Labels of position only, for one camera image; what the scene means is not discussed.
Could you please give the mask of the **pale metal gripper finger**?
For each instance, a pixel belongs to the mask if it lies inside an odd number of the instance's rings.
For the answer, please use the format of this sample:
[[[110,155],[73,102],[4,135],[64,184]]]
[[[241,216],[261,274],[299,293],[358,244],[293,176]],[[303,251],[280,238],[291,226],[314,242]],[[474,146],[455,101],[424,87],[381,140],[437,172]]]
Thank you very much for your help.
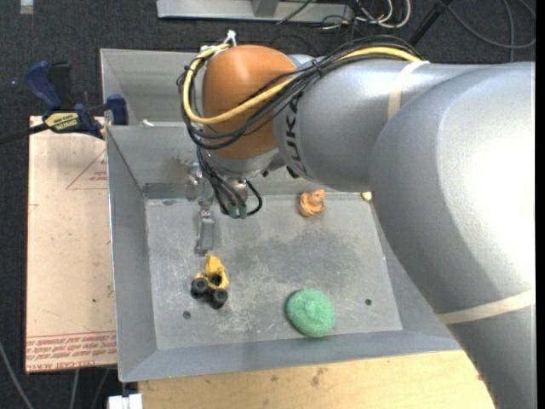
[[[206,255],[215,243],[215,218],[211,210],[201,210],[198,215],[198,237],[195,252]]]
[[[200,195],[201,170],[197,164],[188,168],[186,180],[186,198],[197,199]]]

